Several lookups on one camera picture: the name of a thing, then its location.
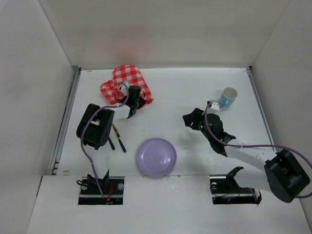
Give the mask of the red white checkered cloth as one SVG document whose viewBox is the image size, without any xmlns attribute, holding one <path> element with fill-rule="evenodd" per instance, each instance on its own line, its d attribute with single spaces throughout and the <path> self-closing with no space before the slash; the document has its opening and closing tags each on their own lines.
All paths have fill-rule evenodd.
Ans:
<svg viewBox="0 0 312 234">
<path fill-rule="evenodd" d="M 146 100 L 144 105 L 154 101 L 151 90 L 139 68 L 134 65 L 123 65 L 115 68 L 113 70 L 113 78 L 100 86 L 100 91 L 111 105 L 121 102 L 122 98 L 125 97 L 126 91 L 120 90 L 120 84 L 126 81 L 129 85 L 138 86 L 142 89 L 141 97 Z"/>
</svg>

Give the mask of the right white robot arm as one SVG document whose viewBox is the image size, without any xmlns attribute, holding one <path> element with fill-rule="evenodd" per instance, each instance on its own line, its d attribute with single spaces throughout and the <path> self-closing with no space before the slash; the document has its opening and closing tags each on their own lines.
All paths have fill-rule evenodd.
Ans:
<svg viewBox="0 0 312 234">
<path fill-rule="evenodd" d="M 265 153 L 259 146 L 234 143 L 236 137 L 224 131 L 218 115 L 198 108 L 182 118 L 185 126 L 200 131 L 206 137 L 216 153 L 264 171 L 269 190 L 278 199 L 290 203 L 310 184 L 311 180 L 294 157 L 294 151 L 280 147 L 279 152 Z"/>
</svg>

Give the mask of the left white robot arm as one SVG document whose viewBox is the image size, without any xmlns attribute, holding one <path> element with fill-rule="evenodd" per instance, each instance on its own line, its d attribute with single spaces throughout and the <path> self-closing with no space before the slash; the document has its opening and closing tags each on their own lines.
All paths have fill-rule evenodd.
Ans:
<svg viewBox="0 0 312 234">
<path fill-rule="evenodd" d="M 91 103 L 87 106 L 78 125 L 76 135 L 80 139 L 83 153 L 90 161 L 96 182 L 99 182 L 99 178 L 95 163 L 84 147 L 90 146 L 98 150 L 104 146 L 109 139 L 113 122 L 131 118 L 146 103 L 145 96 L 141 96 L 141 93 L 142 88 L 131 85 L 126 87 L 126 96 L 118 105 L 100 107 Z"/>
</svg>

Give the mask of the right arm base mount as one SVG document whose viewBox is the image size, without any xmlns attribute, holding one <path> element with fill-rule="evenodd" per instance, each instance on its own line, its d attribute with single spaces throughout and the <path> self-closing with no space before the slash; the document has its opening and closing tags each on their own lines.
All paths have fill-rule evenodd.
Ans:
<svg viewBox="0 0 312 234">
<path fill-rule="evenodd" d="M 235 167 L 227 174 L 209 176 L 210 192 L 214 205 L 260 204 L 262 201 L 260 190 L 240 187 L 236 182 L 235 176 L 242 169 L 244 168 Z"/>
</svg>

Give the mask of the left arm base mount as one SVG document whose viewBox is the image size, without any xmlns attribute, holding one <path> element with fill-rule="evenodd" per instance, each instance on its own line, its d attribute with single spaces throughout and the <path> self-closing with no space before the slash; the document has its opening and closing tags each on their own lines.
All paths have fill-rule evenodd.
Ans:
<svg viewBox="0 0 312 234">
<path fill-rule="evenodd" d="M 80 187 L 79 205 L 122 205 L 125 177 L 109 176 L 109 171 L 99 180 L 90 174 L 76 181 Z"/>
</svg>

